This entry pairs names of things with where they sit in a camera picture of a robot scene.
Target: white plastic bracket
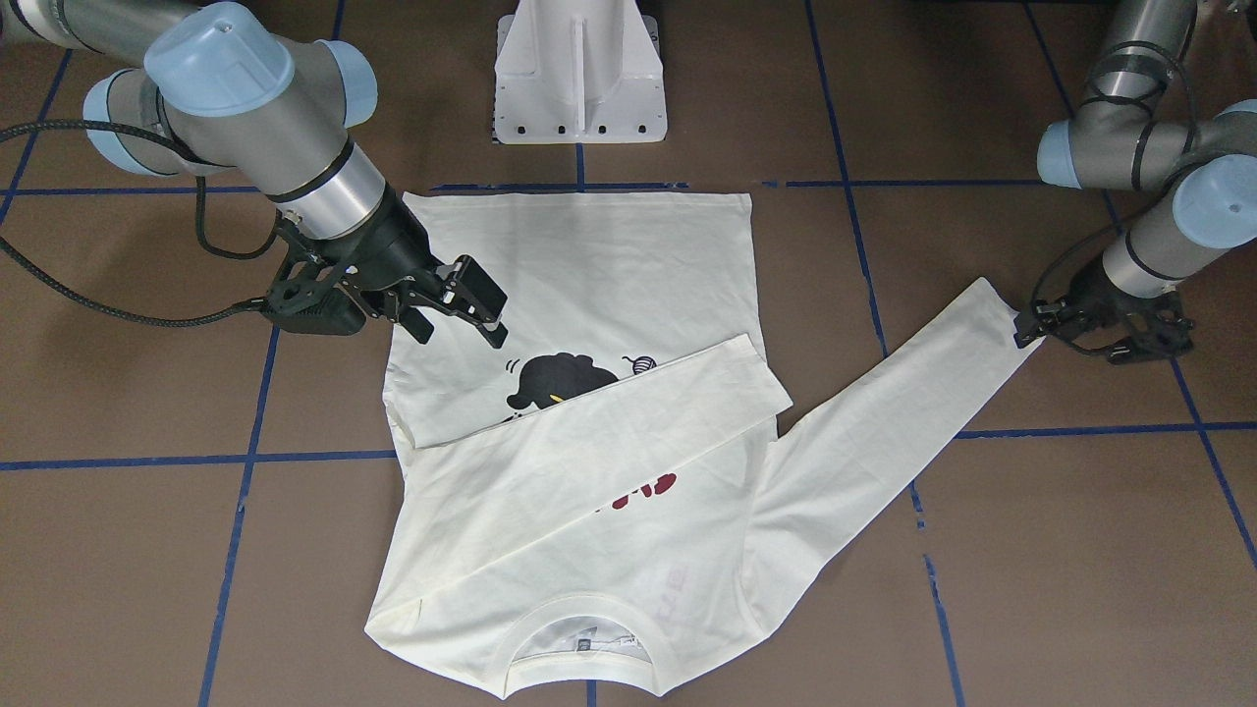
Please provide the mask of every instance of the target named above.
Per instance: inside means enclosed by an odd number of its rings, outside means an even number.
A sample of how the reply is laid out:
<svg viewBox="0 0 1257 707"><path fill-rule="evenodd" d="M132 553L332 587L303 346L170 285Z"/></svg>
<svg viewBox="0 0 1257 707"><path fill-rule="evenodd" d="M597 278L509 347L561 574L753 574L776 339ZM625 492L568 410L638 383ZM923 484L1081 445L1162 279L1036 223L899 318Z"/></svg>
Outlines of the white plastic bracket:
<svg viewBox="0 0 1257 707"><path fill-rule="evenodd" d="M494 135L507 145L664 140L657 36L634 0L519 0L498 21Z"/></svg>

